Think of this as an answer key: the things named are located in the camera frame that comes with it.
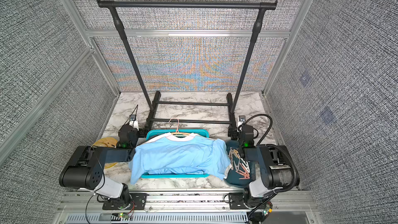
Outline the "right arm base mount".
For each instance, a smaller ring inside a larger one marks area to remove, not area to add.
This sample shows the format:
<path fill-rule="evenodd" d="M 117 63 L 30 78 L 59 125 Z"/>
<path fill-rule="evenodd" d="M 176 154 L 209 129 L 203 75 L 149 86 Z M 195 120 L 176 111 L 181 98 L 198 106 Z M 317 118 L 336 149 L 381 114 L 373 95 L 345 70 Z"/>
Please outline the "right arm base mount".
<path fill-rule="evenodd" d="M 245 203 L 243 193 L 230 192 L 224 196 L 223 201 L 229 205 L 231 210 L 252 209 Z"/>

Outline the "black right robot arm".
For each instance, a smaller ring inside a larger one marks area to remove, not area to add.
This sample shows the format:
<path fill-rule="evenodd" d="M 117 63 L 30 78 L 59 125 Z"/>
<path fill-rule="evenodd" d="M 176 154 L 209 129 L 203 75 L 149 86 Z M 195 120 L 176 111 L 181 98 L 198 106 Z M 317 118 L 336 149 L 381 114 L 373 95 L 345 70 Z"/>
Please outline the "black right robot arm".
<path fill-rule="evenodd" d="M 268 198 L 300 184 L 299 172 L 286 146 L 255 144 L 255 129 L 239 127 L 238 140 L 227 142 L 232 168 L 226 183 L 246 189 L 249 198 Z"/>

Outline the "pink clothes hanger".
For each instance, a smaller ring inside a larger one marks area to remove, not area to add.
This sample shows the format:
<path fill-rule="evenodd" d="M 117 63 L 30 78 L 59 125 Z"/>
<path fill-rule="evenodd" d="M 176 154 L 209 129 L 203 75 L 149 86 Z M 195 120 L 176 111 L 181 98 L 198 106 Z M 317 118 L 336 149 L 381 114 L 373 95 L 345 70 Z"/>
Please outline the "pink clothes hanger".
<path fill-rule="evenodd" d="M 172 120 L 176 120 L 176 121 L 177 121 L 177 125 L 176 125 L 175 131 L 171 131 L 171 132 L 170 132 L 171 135 L 176 136 L 176 137 L 178 137 L 178 138 L 184 138 L 184 137 L 187 137 L 187 136 L 190 135 L 190 133 L 181 132 L 181 131 L 179 130 L 179 126 L 180 126 L 180 121 L 179 121 L 179 119 L 177 119 L 177 118 L 171 118 L 171 119 L 169 120 L 169 123 L 171 123 Z"/>

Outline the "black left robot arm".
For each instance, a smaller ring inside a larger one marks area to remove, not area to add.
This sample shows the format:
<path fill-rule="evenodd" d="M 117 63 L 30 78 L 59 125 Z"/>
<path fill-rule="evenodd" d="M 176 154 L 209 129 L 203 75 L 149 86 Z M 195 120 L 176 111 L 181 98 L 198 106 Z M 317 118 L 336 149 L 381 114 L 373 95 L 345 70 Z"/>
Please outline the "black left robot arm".
<path fill-rule="evenodd" d="M 59 177 L 65 188 L 84 188 L 94 194 L 129 203 L 130 194 L 126 184 L 105 176 L 108 163 L 127 163 L 135 155 L 138 140 L 147 134 L 128 124 L 121 127 L 116 147 L 79 146 L 76 148 Z"/>

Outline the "light blue t-shirt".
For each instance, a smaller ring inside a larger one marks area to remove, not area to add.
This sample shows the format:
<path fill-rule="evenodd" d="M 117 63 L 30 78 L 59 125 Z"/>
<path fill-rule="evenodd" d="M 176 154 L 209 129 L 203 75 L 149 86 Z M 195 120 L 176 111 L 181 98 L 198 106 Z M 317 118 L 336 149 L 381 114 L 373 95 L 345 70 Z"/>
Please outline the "light blue t-shirt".
<path fill-rule="evenodd" d="M 129 162 L 130 183 L 148 174 L 209 174 L 223 180 L 232 168 L 225 141 L 196 133 L 178 138 L 171 133 L 157 136 L 135 148 Z"/>

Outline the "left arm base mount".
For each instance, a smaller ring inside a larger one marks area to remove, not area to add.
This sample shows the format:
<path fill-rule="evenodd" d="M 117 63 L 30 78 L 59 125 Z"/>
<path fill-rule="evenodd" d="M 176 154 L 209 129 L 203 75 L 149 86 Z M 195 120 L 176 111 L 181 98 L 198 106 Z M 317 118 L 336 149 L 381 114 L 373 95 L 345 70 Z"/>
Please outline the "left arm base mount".
<path fill-rule="evenodd" d="M 129 197 L 121 196 L 120 198 L 109 198 L 104 200 L 102 210 L 110 211 L 127 211 L 132 210 L 144 210 L 146 201 L 146 193 L 130 193 Z"/>

